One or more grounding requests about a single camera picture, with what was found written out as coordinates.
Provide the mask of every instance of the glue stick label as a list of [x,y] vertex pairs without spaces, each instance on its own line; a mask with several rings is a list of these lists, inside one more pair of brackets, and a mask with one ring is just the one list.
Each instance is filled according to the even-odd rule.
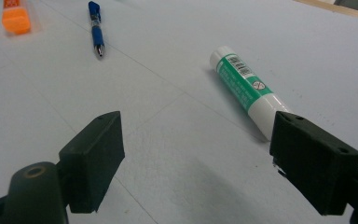
[[228,54],[223,57],[217,64],[216,71],[235,94],[246,112],[258,98],[272,93],[269,87],[236,54]]
[[4,0],[4,8],[7,7],[19,7],[20,0]]

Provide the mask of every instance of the white table surface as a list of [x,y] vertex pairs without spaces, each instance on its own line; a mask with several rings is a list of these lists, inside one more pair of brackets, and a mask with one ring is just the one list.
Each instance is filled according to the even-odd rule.
[[232,47],[304,116],[358,149],[358,19],[290,0],[29,0],[8,35],[0,1],[0,197],[11,176],[120,110],[126,159],[97,214],[71,223],[349,223],[321,217],[209,65]]

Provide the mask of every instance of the blue pen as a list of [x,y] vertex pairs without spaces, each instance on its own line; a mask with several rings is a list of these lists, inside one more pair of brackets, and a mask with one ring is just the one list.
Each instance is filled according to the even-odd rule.
[[100,5],[89,2],[89,16],[91,17],[92,26],[92,40],[94,42],[94,49],[100,57],[103,56],[104,43],[103,43],[103,32],[100,27],[101,14]]

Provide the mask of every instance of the white glue stick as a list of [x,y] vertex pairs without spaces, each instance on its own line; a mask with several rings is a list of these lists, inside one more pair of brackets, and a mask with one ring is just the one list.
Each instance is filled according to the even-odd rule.
[[291,109],[260,80],[246,63],[229,47],[218,48],[211,55],[212,68],[225,81],[249,117],[270,141],[275,113]]

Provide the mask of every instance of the barcode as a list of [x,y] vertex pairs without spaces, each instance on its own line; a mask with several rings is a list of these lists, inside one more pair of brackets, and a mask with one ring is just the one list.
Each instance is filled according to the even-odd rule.
[[241,75],[246,76],[248,74],[252,74],[252,70],[246,66],[245,63],[241,62],[240,58],[237,56],[228,58],[227,60]]

